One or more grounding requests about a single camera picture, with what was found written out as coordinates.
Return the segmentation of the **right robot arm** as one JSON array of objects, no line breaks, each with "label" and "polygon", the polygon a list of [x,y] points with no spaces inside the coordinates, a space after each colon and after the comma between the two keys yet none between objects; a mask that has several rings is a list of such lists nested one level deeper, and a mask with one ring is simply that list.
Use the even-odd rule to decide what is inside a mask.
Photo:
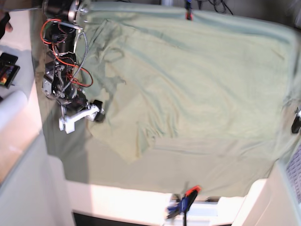
[{"label": "right robot arm", "polygon": [[88,53],[87,35],[84,32],[85,19],[90,10],[88,0],[45,0],[42,12],[47,17],[40,31],[42,42],[48,47],[51,61],[45,64],[42,91],[50,100],[61,107],[59,129],[67,134],[75,131],[75,123],[83,118],[103,122],[103,103],[90,103],[76,77],[83,67]]}]

